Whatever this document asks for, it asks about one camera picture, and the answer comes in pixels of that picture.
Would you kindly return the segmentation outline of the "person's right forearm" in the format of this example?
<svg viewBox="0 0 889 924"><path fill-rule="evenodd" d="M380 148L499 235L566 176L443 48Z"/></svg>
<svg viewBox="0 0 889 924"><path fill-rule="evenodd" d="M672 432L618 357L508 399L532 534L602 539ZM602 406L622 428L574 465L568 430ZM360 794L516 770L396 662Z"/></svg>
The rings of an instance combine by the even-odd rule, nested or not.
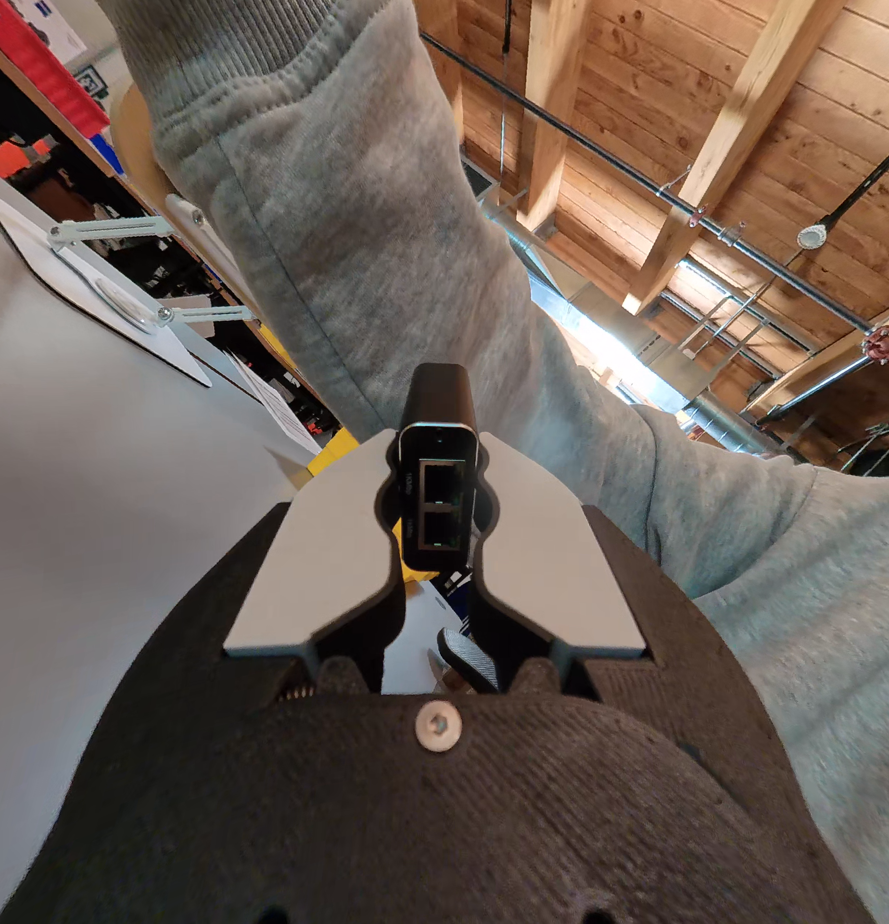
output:
<svg viewBox="0 0 889 924"><path fill-rule="evenodd" d="M460 364L483 431L651 549L653 436L475 202L408 2L99 6L157 161L355 439L399 427L418 364Z"/></svg>

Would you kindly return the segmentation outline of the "red plastic bin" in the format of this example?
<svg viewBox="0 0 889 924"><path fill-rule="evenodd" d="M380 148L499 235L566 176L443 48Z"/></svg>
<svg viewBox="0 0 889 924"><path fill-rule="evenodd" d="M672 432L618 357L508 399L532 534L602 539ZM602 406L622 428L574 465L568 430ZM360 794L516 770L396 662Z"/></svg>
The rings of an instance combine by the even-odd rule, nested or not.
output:
<svg viewBox="0 0 889 924"><path fill-rule="evenodd" d="M91 140L110 120L10 2L0 1L0 52L80 134Z"/></svg>

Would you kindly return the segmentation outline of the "white monitor stand base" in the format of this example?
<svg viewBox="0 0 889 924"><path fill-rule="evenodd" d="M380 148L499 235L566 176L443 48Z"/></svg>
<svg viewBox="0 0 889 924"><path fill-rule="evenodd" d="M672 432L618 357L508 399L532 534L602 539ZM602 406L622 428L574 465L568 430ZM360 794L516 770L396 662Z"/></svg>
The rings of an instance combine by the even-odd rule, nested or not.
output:
<svg viewBox="0 0 889 924"><path fill-rule="evenodd" d="M0 187L0 394L22 385L48 395L78 389L178 389L206 395L215 382L249 387L211 347L192 353L157 303L81 242L52 242L56 225Z"/></svg>

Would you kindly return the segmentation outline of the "printed paper sheet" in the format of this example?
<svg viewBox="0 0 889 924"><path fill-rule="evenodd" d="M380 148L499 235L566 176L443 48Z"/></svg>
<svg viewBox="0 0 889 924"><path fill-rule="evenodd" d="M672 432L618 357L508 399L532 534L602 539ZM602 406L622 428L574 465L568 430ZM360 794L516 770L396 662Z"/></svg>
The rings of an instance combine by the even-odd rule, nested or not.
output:
<svg viewBox="0 0 889 924"><path fill-rule="evenodd" d="M318 456L322 451L321 446L291 410L282 394L254 373L250 367L241 362L235 354L228 352L226 356L240 375L243 376L244 381L252 387L254 395L260 400L289 439L299 445L309 455L310 459Z"/></svg>

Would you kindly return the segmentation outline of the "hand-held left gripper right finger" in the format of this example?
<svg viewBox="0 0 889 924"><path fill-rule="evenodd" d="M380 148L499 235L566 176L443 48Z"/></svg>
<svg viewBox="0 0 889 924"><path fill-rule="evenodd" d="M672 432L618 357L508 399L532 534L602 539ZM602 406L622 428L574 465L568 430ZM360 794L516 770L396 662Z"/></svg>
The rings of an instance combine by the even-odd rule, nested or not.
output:
<svg viewBox="0 0 889 924"><path fill-rule="evenodd" d="M470 631L498 688L531 658L553 664L562 687L576 664L641 659L647 642L576 495L494 434L481 447L492 513L474 551Z"/></svg>

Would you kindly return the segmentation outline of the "yellow plastic bin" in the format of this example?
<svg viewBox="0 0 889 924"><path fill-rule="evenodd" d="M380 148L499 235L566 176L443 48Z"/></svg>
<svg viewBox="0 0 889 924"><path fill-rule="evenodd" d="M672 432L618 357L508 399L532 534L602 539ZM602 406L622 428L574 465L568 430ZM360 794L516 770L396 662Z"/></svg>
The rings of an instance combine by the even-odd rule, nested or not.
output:
<svg viewBox="0 0 889 924"><path fill-rule="evenodd" d="M337 433L335 433L335 435L323 447L318 455L315 456L307 465L307 471L310 473L312 478L314 478L325 468L328 468L335 461L341 459L343 456L346 456L356 448L358 448L358 441L347 429L343 427L338 430ZM418 571L410 568L403 559L401 559L401 566L404 583L406 584L412 582L419 583L422 581L430 581L433 578L438 577L438 572Z"/></svg>

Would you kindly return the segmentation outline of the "grey desk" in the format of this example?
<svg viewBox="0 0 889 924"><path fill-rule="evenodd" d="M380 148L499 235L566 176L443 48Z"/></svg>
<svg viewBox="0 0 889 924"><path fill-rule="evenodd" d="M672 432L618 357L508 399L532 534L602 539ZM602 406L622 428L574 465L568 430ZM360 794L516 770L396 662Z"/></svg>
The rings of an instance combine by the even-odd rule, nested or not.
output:
<svg viewBox="0 0 889 924"><path fill-rule="evenodd" d="M289 510L253 403L0 230L0 922L471 922L403 697L224 641Z"/></svg>

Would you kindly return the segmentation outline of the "black ethernet adapter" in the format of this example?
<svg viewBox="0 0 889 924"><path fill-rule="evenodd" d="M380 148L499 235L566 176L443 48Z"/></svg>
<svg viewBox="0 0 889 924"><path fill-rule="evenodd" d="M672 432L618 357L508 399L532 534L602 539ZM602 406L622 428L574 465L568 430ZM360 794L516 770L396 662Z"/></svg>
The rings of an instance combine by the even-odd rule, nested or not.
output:
<svg viewBox="0 0 889 924"><path fill-rule="evenodd" d="M464 567L480 455L470 376L464 367L417 366L395 448L403 561L422 572L450 573Z"/></svg>

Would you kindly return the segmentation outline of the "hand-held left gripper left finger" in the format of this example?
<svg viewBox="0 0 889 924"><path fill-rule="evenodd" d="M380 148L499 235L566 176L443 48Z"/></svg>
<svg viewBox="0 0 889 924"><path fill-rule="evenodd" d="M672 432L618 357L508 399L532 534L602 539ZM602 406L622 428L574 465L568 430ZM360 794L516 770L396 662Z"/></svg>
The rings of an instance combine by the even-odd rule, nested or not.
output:
<svg viewBox="0 0 889 924"><path fill-rule="evenodd" d="M381 689L406 618L401 553L381 501L396 487L382 432L295 495L224 641L231 658L291 656L312 679L344 656Z"/></svg>

